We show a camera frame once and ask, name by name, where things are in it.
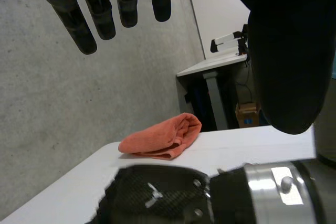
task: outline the folded cloth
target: folded cloth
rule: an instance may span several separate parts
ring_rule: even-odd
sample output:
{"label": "folded cloth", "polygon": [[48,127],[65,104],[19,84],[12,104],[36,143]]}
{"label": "folded cloth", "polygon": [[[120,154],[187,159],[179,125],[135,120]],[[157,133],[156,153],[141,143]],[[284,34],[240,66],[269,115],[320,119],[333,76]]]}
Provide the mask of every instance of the folded cloth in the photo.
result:
{"label": "folded cloth", "polygon": [[196,116],[183,113],[146,130],[135,132],[119,144],[119,151],[171,160],[197,138],[202,124]]}

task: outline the desk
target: desk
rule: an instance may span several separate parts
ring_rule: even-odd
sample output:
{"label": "desk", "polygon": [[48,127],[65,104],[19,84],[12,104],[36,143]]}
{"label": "desk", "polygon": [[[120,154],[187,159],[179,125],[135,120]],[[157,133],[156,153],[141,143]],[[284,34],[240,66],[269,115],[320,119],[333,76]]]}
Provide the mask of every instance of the desk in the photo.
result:
{"label": "desk", "polygon": [[172,161],[121,154],[118,144],[95,152],[1,224],[84,224],[95,214],[104,188],[122,166],[178,165],[215,175],[218,168],[227,170],[243,163],[314,157],[312,128],[300,135],[288,135],[271,126],[200,133],[195,143]]}

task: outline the cardboard box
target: cardboard box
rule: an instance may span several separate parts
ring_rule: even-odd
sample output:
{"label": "cardboard box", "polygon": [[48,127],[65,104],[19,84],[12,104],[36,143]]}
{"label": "cardboard box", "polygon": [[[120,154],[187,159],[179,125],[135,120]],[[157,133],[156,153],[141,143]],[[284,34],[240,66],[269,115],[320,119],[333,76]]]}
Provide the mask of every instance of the cardboard box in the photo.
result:
{"label": "cardboard box", "polygon": [[236,117],[240,128],[259,126],[259,106],[257,103],[237,104]]}

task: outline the gray wall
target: gray wall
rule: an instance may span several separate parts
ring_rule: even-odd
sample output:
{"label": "gray wall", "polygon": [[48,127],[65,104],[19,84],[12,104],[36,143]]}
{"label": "gray wall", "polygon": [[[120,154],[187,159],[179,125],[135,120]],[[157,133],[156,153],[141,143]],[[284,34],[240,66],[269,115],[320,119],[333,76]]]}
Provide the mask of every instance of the gray wall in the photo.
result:
{"label": "gray wall", "polygon": [[175,74],[201,61],[190,0],[158,23],[139,22],[79,52],[45,0],[0,0],[0,220],[100,147],[180,113]]}

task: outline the desk leg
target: desk leg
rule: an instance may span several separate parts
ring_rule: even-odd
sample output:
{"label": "desk leg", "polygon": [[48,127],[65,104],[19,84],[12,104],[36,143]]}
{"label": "desk leg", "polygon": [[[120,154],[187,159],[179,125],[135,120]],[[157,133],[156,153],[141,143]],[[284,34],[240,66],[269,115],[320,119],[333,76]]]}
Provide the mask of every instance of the desk leg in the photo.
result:
{"label": "desk leg", "polygon": [[212,71],[203,74],[203,78],[206,80],[206,84],[209,90],[209,96],[211,101],[211,107],[214,112],[215,121],[217,130],[227,130],[227,118],[224,112],[224,107],[221,99],[221,93],[219,91],[218,83],[217,83],[217,71]]}

